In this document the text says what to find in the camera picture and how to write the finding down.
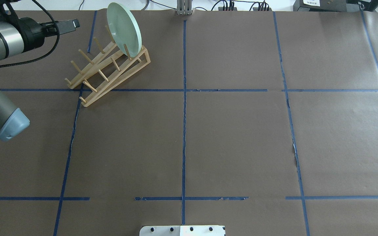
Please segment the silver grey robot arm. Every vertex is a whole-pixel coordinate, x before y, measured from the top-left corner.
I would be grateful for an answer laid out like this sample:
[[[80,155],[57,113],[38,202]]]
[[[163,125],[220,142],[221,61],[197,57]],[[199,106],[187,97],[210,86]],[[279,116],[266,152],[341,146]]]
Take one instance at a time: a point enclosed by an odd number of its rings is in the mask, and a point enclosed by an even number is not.
[[[45,38],[75,31],[78,19],[38,23],[32,18],[0,16],[0,61],[41,47]],[[0,89],[0,140],[7,142],[30,125],[30,120]]]

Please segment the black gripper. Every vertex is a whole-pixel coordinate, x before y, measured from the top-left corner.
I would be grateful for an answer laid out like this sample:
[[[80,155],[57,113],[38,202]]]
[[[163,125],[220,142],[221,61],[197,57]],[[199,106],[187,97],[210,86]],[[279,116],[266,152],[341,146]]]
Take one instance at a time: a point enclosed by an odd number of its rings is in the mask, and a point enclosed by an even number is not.
[[[19,32],[22,36],[24,49],[40,48],[46,37],[65,34],[80,27],[78,19],[38,23],[32,18],[23,17],[18,20]]]

